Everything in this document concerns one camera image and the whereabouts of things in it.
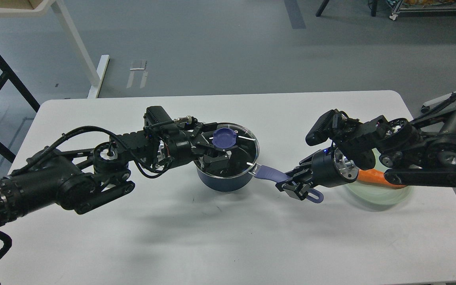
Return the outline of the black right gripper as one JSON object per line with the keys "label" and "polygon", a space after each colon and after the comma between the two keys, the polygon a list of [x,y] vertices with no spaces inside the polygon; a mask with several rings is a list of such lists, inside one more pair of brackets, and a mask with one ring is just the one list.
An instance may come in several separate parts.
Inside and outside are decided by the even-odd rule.
{"label": "black right gripper", "polygon": [[353,183],[358,178],[359,168],[340,149],[325,148],[306,157],[285,174],[288,178],[275,185],[280,192],[300,201],[321,201],[321,192],[315,186],[333,188]]}

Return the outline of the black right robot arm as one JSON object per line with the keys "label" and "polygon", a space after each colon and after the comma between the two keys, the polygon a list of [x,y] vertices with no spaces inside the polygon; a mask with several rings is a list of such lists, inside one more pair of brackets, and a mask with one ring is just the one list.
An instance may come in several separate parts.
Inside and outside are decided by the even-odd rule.
{"label": "black right robot arm", "polygon": [[333,109],[324,113],[306,135],[315,146],[331,146],[309,155],[277,179],[276,188],[290,197],[321,203],[317,186],[333,188],[361,179],[375,167],[373,150],[387,168],[382,180],[391,186],[456,188],[456,92],[411,121],[384,116],[361,122]]}

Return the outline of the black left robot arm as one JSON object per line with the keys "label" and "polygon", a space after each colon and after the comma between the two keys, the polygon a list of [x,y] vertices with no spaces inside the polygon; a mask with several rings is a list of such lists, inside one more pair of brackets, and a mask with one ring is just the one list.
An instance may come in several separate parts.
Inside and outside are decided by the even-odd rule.
{"label": "black left robot arm", "polygon": [[[156,179],[192,161],[201,169],[225,169],[239,149],[237,135],[221,137],[216,122],[171,119],[159,105],[148,107],[144,119],[141,131],[123,135],[96,126],[75,128],[28,158],[0,179],[0,227],[54,203],[82,215],[127,195],[135,187],[129,162]],[[0,241],[1,259],[11,238],[0,231]]]}

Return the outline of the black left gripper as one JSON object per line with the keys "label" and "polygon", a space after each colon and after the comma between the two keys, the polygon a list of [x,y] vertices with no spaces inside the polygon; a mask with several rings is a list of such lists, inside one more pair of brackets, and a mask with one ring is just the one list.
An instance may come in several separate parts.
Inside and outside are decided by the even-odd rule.
{"label": "black left gripper", "polygon": [[150,106],[144,114],[146,138],[151,142],[145,158],[151,169],[172,169],[194,162],[200,170],[228,168],[239,146],[216,148],[211,136],[219,123],[202,123],[186,116],[172,119],[161,105]]}

